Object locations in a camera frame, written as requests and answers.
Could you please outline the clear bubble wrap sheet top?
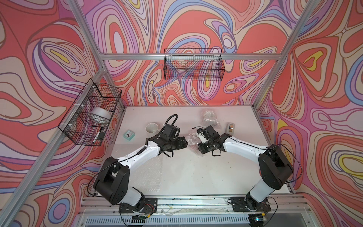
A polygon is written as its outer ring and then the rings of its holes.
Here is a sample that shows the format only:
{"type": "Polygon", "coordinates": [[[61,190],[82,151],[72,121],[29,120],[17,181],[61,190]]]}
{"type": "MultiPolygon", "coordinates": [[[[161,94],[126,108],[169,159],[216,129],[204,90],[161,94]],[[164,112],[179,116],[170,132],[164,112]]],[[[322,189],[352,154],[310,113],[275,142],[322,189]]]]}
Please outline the clear bubble wrap sheet top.
{"type": "Polygon", "coordinates": [[[202,124],[204,126],[217,126],[219,121],[213,110],[206,110],[202,113],[202,124]]]}

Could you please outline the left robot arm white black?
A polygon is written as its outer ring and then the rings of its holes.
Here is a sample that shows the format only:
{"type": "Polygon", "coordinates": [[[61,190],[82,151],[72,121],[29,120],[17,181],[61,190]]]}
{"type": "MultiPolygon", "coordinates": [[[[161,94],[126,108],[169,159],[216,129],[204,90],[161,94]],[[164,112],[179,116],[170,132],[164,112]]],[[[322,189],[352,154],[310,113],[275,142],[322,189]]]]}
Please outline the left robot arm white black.
{"type": "Polygon", "coordinates": [[[111,205],[127,204],[141,210],[145,196],[129,185],[130,174],[159,155],[172,158],[176,150],[187,148],[185,137],[180,136],[180,128],[175,125],[177,119],[177,114],[171,115],[155,136],[147,138],[145,145],[130,154],[117,159],[107,158],[95,175],[93,189],[111,205]]]}

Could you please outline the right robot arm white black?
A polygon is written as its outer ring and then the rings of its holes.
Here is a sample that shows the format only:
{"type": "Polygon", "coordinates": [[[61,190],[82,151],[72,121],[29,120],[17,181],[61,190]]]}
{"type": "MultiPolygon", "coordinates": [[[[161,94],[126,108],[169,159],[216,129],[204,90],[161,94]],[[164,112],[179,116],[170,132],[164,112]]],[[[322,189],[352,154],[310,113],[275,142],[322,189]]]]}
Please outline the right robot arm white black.
{"type": "Polygon", "coordinates": [[[219,150],[220,153],[233,153],[259,165],[261,179],[247,193],[244,200],[251,209],[262,203],[274,191],[280,190],[294,172],[292,164],[278,145],[253,145],[228,133],[220,135],[211,125],[206,128],[197,126],[195,129],[201,140],[198,144],[201,154],[211,153],[214,156],[214,151],[219,150]]]}

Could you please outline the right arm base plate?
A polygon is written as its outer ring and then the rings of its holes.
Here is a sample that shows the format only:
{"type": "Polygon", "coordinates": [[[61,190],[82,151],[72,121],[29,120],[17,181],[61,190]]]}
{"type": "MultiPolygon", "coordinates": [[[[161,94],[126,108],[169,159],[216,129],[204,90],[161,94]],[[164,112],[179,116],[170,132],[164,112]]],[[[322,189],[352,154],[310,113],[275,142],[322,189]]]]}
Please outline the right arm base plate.
{"type": "Polygon", "coordinates": [[[262,202],[257,202],[250,196],[231,197],[227,200],[227,203],[232,205],[234,212],[268,213],[271,211],[267,198],[262,202]]]}

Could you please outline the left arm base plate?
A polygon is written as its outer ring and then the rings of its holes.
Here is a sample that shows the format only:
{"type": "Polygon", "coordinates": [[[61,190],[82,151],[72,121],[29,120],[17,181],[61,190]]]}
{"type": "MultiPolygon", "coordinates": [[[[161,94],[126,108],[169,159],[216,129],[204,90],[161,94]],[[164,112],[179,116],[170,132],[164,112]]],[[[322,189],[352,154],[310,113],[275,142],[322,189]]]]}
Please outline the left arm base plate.
{"type": "Polygon", "coordinates": [[[142,197],[142,199],[135,205],[121,203],[119,213],[121,214],[146,214],[152,215],[157,212],[158,198],[156,197],[142,197]]]}

